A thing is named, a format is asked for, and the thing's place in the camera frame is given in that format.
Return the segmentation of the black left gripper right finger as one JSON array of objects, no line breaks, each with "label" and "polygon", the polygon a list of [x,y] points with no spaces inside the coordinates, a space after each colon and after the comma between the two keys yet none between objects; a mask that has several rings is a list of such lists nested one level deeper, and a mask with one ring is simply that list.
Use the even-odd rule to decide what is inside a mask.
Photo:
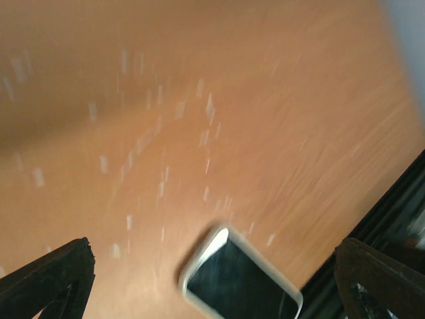
[{"label": "black left gripper right finger", "polygon": [[380,252],[346,238],[335,249],[335,280],[348,318],[423,318],[424,251]]}]

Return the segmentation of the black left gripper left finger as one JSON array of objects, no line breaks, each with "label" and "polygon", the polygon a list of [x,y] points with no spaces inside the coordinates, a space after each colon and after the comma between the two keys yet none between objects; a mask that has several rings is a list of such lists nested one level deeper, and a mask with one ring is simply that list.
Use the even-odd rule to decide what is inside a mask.
[{"label": "black left gripper left finger", "polygon": [[94,283],[95,258],[86,237],[1,278],[2,318],[82,318]]}]

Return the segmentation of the black phone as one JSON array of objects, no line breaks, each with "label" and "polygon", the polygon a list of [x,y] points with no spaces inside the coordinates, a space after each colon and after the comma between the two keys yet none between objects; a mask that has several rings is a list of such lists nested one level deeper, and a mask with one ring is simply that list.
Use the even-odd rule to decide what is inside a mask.
[{"label": "black phone", "polygon": [[298,318],[302,293],[230,225],[214,223],[181,265],[179,290],[207,318]]}]

